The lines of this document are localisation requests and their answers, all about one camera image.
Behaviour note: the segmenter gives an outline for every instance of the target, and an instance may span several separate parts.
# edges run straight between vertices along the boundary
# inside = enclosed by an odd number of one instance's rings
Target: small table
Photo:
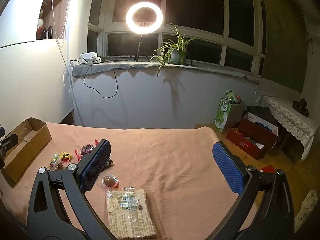
[[[301,141],[304,148],[301,160],[304,161],[309,154],[319,123],[294,110],[292,101],[290,100],[261,96],[257,103],[262,107],[267,106],[273,117],[276,118],[288,132]]]

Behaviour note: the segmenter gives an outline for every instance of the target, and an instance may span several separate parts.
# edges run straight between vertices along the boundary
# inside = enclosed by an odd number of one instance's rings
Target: black bottle
[[[46,40],[51,40],[52,35],[53,35],[53,29],[52,29],[52,26],[49,26],[49,29],[47,29],[46,36],[45,36]]]
[[[41,40],[45,40],[45,36],[46,36],[46,31],[45,31],[45,28],[44,28],[43,31],[41,32],[40,39]]]

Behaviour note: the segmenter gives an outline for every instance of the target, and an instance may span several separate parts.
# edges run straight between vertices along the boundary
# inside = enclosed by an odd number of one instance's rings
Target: pink cloth
[[[164,231],[174,240],[206,239],[238,197],[212,158],[212,146],[219,139],[208,127],[194,130],[113,130],[48,123],[52,140],[34,159],[14,188],[0,173],[2,201],[22,225],[27,224],[28,202],[40,167],[47,167],[55,153],[107,139],[115,166],[102,172],[93,189],[85,193],[104,220],[103,177],[115,175],[120,187],[147,187],[153,194]],[[81,228],[65,193],[61,197],[74,226]],[[244,226],[250,225],[256,206]]]

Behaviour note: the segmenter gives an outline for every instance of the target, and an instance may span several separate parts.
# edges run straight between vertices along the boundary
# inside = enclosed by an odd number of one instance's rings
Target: metal bolt
[[[73,171],[75,168],[76,168],[76,165],[75,165],[75,164],[70,164],[70,165],[68,166],[68,170],[69,170],[69,171]]]
[[[256,167],[252,166],[252,165],[247,166],[247,169],[248,169],[248,171],[252,171],[252,172],[257,170]]]
[[[284,175],[284,171],[283,170],[277,170],[277,173],[279,174],[279,175]]]
[[[40,174],[44,173],[44,172],[45,172],[45,167],[40,168],[38,172],[39,172]]]

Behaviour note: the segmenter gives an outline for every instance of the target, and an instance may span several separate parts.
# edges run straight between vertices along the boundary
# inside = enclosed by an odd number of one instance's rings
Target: ring light
[[[153,9],[157,15],[157,19],[156,19],[156,22],[153,25],[151,25],[150,27],[142,28],[140,26],[137,26],[134,23],[133,15],[137,10],[139,10],[141,8],[145,8],[145,7]],[[140,3],[133,5],[129,9],[129,11],[127,13],[126,21],[127,21],[128,27],[133,32],[138,33],[138,34],[147,34],[147,33],[151,33],[151,32],[156,31],[161,26],[162,21],[163,21],[163,15],[162,15],[162,11],[160,10],[160,8],[158,6],[156,6],[155,4],[150,3],[150,2],[140,2]]]

